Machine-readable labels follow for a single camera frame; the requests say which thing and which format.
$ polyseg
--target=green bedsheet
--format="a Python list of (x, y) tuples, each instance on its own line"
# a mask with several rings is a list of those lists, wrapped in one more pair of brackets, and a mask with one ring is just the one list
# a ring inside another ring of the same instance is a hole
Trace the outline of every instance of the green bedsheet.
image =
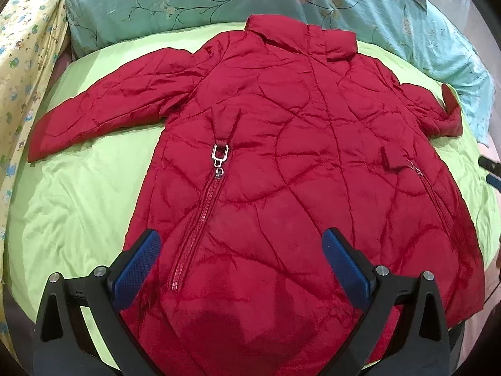
[[(38, 117), (122, 64), (162, 47), (196, 51), (216, 34), (244, 24), (210, 25), (121, 42), (71, 64), (45, 97)], [(359, 51), (378, 57), (401, 82), (441, 97), (440, 84), (383, 49), (359, 42)], [(477, 143), (463, 118), (460, 138), (433, 140), (449, 166), (477, 228), (487, 267), (497, 251), (501, 218), (494, 190), (477, 165)], [(143, 178), (162, 125), (135, 128), (74, 146), (34, 165), (21, 161), (9, 213), (6, 283), (26, 314), (35, 320), (47, 277), (88, 275), (119, 254)], [(86, 320), (102, 358), (104, 347), (89, 311)]]

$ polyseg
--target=jacket sleeve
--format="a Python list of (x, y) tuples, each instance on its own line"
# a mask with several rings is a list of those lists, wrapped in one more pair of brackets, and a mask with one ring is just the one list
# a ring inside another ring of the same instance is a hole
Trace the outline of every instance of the jacket sleeve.
[(133, 60), (44, 115), (30, 136), (33, 162), (122, 127), (153, 124), (187, 101), (214, 67), (210, 49), (161, 49)]
[(375, 61), (386, 82), (404, 96), (403, 101), (427, 138), (459, 137), (463, 134), (461, 107), (448, 85), (442, 84), (444, 109), (428, 89), (410, 83), (400, 84), (390, 69), (380, 60)]

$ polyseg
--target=pink fabric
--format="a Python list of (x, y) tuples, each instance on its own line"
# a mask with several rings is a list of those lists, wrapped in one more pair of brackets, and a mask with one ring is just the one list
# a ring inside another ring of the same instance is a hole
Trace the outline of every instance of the pink fabric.
[(64, 73), (66, 68), (73, 62), (71, 58), (71, 49), (68, 46), (63, 53), (59, 56), (56, 64), (54, 65), (54, 70), (52, 71), (51, 79), (49, 79), (49, 84), (47, 85), (47, 91), (50, 91), (54, 83), (59, 79), (59, 77)]
[[(488, 144), (489, 146), (485, 146), (484, 144), (479, 144), (478, 148), (480, 153), (490, 158), (494, 161), (499, 161), (499, 154), (496, 151), (494, 146), (494, 142), (492, 137), (488, 136)], [(498, 199), (499, 210), (501, 211), (501, 193), (496, 191), (496, 197)], [(499, 270), (501, 268), (501, 256), (499, 253), (496, 255), (490, 266), (485, 271), (485, 298), (487, 299), (489, 295), (492, 293), (494, 288), (499, 283)], [(487, 321), (488, 316), (494, 309), (494, 307), (501, 301), (501, 287), (495, 291), (495, 293), (489, 298), (487, 303), (484, 305), (482, 311), (476, 313), (469, 320), (467, 320), (465, 324), (464, 330), (464, 340), (461, 348), (461, 355), (459, 358), (459, 364), (463, 363), (464, 360), (468, 357), (470, 352), (475, 345), (480, 333), (482, 331), (483, 326), (485, 325), (485, 321)]]

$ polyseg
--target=red puffer coat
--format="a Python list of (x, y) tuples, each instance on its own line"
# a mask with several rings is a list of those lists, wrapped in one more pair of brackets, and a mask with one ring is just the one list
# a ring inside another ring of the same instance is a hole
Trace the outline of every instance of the red puffer coat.
[[(56, 107), (29, 160), (166, 118), (125, 240), (151, 227), (163, 247), (123, 317), (167, 375), (311, 376), (359, 317), (322, 254), (329, 227), (393, 273), (434, 272), (449, 326), (483, 305), (475, 228), (427, 140), (462, 134), (442, 90), (446, 111), (359, 54), (351, 32), (253, 16)], [(215, 145), (220, 159), (228, 149), (218, 168)]]

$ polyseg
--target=jacket collar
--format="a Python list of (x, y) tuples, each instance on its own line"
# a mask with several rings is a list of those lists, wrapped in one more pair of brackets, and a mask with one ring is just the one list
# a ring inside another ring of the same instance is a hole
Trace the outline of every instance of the jacket collar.
[(303, 54), (319, 54), (319, 42), (323, 41), (322, 53), (327, 61), (348, 60), (358, 52), (353, 32), (322, 30), (282, 15), (251, 15), (245, 29), (260, 35), (268, 44)]

